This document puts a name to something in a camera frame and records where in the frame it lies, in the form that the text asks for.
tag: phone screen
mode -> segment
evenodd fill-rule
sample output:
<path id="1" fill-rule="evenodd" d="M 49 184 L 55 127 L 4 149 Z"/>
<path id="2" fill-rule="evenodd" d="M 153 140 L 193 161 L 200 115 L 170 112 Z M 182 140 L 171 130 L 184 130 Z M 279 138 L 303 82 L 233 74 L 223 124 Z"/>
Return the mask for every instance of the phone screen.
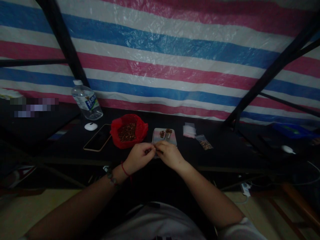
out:
<path id="1" fill-rule="evenodd" d="M 84 150 L 100 151 L 110 137 L 111 125 L 105 124 L 84 146 Z"/>

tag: blue container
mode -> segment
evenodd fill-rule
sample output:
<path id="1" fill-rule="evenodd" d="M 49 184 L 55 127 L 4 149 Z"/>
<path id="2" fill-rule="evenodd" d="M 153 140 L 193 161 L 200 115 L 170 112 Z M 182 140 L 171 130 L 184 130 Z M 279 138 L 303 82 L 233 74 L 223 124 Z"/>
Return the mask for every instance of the blue container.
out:
<path id="1" fill-rule="evenodd" d="M 288 138 L 317 138 L 320 135 L 317 135 L 299 125 L 296 124 L 287 124 L 287 123 L 274 123 L 272 125 L 274 129 L 281 132 L 283 135 Z"/>

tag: red plastic bag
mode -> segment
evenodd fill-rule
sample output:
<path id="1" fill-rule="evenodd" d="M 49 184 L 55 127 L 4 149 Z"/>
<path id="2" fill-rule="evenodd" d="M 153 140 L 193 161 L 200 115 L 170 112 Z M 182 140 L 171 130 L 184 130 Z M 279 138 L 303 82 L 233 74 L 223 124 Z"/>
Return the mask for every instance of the red plastic bag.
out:
<path id="1" fill-rule="evenodd" d="M 128 125 L 129 123 L 137 124 L 135 131 L 136 139 L 134 139 L 133 141 L 121 142 L 118 135 L 118 129 L 122 126 Z M 141 143 L 142 140 L 146 137 L 147 132 L 148 124 L 144 123 L 136 114 L 123 115 L 121 118 L 117 118 L 111 123 L 110 134 L 112 136 L 113 143 L 120 149 L 130 148 L 133 147 L 136 143 Z"/>

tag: pink stripe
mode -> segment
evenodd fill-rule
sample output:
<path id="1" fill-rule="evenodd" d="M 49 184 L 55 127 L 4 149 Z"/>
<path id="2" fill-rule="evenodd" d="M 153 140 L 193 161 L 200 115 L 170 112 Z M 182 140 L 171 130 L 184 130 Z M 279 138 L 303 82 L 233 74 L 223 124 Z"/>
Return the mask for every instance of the pink stripe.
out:
<path id="1" fill-rule="evenodd" d="M 73 99 L 71 95 L 63 95 L 58 93 L 41 93 L 36 91 L 26 91 L 13 88 L 5 89 L 17 91 L 27 98 L 59 98 L 59 102 L 76 103 L 76 101 Z"/>
<path id="2" fill-rule="evenodd" d="M 314 12 L 282 8 L 264 1 L 103 0 L 165 18 L 204 24 L 238 25 L 296 37 Z"/>
<path id="3" fill-rule="evenodd" d="M 16 90 L 16 89 L 10 89 L 14 90 L 25 97 L 30 98 L 59 98 L 60 102 L 68 102 L 68 103 L 75 103 L 72 96 L 69 95 L 62 95 L 62 94 L 56 94 L 56 93 L 40 93 L 36 91 L 24 91 L 24 90 Z M 273 109 L 281 109 L 288 112 L 299 112 L 304 113 L 299 110 L 296 110 L 294 108 L 288 107 L 286 105 L 283 105 L 278 102 L 271 102 L 270 99 L 255 98 L 251 106 L 258 106 L 258 107 L 264 107 L 264 108 L 273 108 Z M 121 100 L 115 100 L 115 99 L 103 99 L 99 98 L 99 103 L 102 107 L 111 107 L 111 108 L 119 108 L 119 109 L 128 109 L 128 110 L 136 110 L 136 111 L 154 111 L 154 112 L 160 112 L 163 114 L 177 114 L 177 113 L 183 113 L 186 115 L 192 115 L 192 116 L 200 116 L 200 117 L 216 117 L 219 119 L 226 119 L 229 116 L 229 113 L 219 110 L 207 110 L 202 108 L 194 108 L 194 107 L 185 107 L 185 106 L 179 106 L 179 107 L 171 107 L 166 106 L 162 104 L 147 104 L 147 103 L 133 103 L 128 101 L 121 101 Z"/>
<path id="4" fill-rule="evenodd" d="M 148 111 L 148 112 L 160 112 L 163 114 L 176 114 L 182 113 L 186 115 L 196 115 L 200 117 L 216 117 L 219 119 L 226 119 L 230 113 L 218 110 L 207 110 L 202 108 L 194 108 L 194 107 L 170 107 L 162 104 L 149 104 L 149 103 L 132 103 L 121 100 L 114 99 L 99 99 L 99 103 L 103 107 L 111 107 L 111 108 L 120 108 L 120 109 L 128 109 L 128 110 L 140 110 L 140 111 Z"/>
<path id="5" fill-rule="evenodd" d="M 42 59 L 48 58 L 48 56 L 60 58 L 59 54 L 61 52 L 60 49 L 12 42 L 3 42 L 0 49 L 2 56 L 13 59 Z M 78 56 L 81 65 L 84 68 L 121 72 L 143 77 L 190 83 L 207 83 L 244 90 L 249 90 L 257 81 L 255 78 L 242 77 L 233 74 L 143 63 L 81 52 L 78 52 Z"/>
<path id="6" fill-rule="evenodd" d="M 297 112 L 297 113 L 305 113 L 300 110 L 297 110 L 295 108 L 289 107 L 285 104 L 273 101 L 269 98 L 262 98 L 262 97 L 256 97 L 250 104 L 250 106 L 256 106 L 256 107 L 264 107 L 264 108 L 273 108 L 273 109 L 280 109 L 280 110 L 285 110 L 287 112 Z M 311 110 L 315 111 L 320 111 L 320 108 L 313 108 L 313 107 L 308 107 L 308 106 L 303 106 L 305 108 L 309 108 Z"/>
<path id="7" fill-rule="evenodd" d="M 78 56 L 84 68 L 121 72 L 143 77 L 190 83 L 207 83 L 244 90 L 249 90 L 257 81 L 257 79 L 254 78 L 242 77 L 233 74 L 143 63 L 87 53 L 78 53 Z"/>
<path id="8" fill-rule="evenodd" d="M 299 57 L 297 60 L 285 66 L 284 70 L 320 78 L 320 60 L 309 57 Z"/>
<path id="9" fill-rule="evenodd" d="M 62 59 L 64 55 L 59 48 L 42 47 L 31 44 L 0 41 L 2 57 L 12 59 Z"/>
<path id="10" fill-rule="evenodd" d="M 75 103 L 72 96 L 56 94 L 56 93 L 40 93 L 36 91 L 24 91 L 24 90 L 14 90 L 25 97 L 30 98 L 59 98 L 59 102 L 68 102 L 68 103 Z M 194 107 L 170 107 L 162 104 L 148 104 L 148 103 L 132 103 L 127 101 L 115 100 L 115 99 L 103 99 L 99 98 L 99 103 L 102 107 L 110 107 L 110 108 L 119 108 L 119 109 L 127 109 L 127 110 L 135 110 L 135 111 L 154 111 L 160 112 L 163 114 L 176 114 L 176 113 L 183 113 L 186 115 L 196 115 L 201 117 L 216 117 L 219 119 L 226 119 L 229 116 L 229 113 L 224 111 L 217 111 L 217 110 L 206 110 L 202 108 L 194 108 Z"/>

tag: black metal frame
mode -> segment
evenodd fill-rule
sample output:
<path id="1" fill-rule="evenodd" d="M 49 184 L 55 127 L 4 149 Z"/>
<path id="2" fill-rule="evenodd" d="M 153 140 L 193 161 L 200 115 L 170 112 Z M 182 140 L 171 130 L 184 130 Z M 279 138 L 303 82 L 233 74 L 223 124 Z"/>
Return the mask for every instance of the black metal frame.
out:
<path id="1" fill-rule="evenodd" d="M 15 66 L 31 66 L 31 65 L 46 65 L 46 64 L 65 64 L 67 63 L 75 77 L 75 79 L 82 80 L 83 84 L 90 86 L 85 75 L 85 72 L 81 66 L 76 49 L 72 43 L 68 29 L 63 21 L 62 14 L 59 6 L 55 0 L 36 0 L 42 8 L 49 25 L 58 41 L 58 44 L 65 56 L 65 59 L 34 59 L 34 60 L 0 60 L 0 67 L 15 67 Z M 312 36 L 320 29 L 320 11 L 315 14 L 310 23 L 303 29 L 300 34 L 293 40 L 293 42 L 280 54 L 280 56 L 274 61 L 274 63 L 265 71 L 263 76 L 257 81 L 257 83 L 250 89 L 250 91 L 240 101 L 235 110 L 225 120 L 225 124 L 232 125 L 234 123 L 234 131 L 237 132 L 240 125 L 240 115 L 242 111 L 250 104 L 250 102 L 257 96 L 262 95 L 269 99 L 286 104 L 290 107 L 320 117 L 320 113 L 311 109 L 304 108 L 302 106 L 287 102 L 285 100 L 270 96 L 261 91 L 270 83 L 270 81 L 290 62 L 303 56 L 307 52 L 315 49 L 320 45 L 320 39 L 304 47 Z M 77 186 L 84 187 L 81 183 L 75 181 L 69 176 L 60 173 L 52 167 L 48 167 L 45 164 L 37 162 L 32 157 L 27 157 L 28 161 L 35 165 L 47 168 L 57 176 L 64 178 L 65 180 L 74 183 Z"/>
<path id="2" fill-rule="evenodd" d="M 75 77 L 80 79 L 83 85 L 90 87 L 86 74 L 81 66 L 77 51 L 73 46 L 68 29 L 63 21 L 59 6 L 55 0 L 36 0 L 42 8 L 51 29 L 58 41 L 58 44 L 64 54 L 65 59 L 18 59 L 18 60 L 0 60 L 0 67 L 33 66 L 47 64 L 67 63 Z"/>
<path id="3" fill-rule="evenodd" d="M 320 39 L 304 47 L 308 41 L 320 30 L 320 11 L 318 11 L 309 24 L 299 33 L 299 35 L 292 41 L 292 43 L 280 54 L 280 56 L 273 62 L 273 64 L 264 72 L 262 77 L 256 82 L 256 84 L 250 89 L 250 91 L 243 97 L 237 107 L 225 120 L 225 123 L 232 125 L 234 123 L 234 131 L 238 131 L 240 114 L 242 111 L 258 96 L 270 98 L 274 101 L 286 104 L 290 107 L 296 108 L 300 111 L 309 113 L 311 115 L 320 117 L 320 113 L 285 100 L 270 96 L 261 91 L 276 77 L 276 75 L 290 62 L 310 52 L 316 47 L 320 46 Z"/>

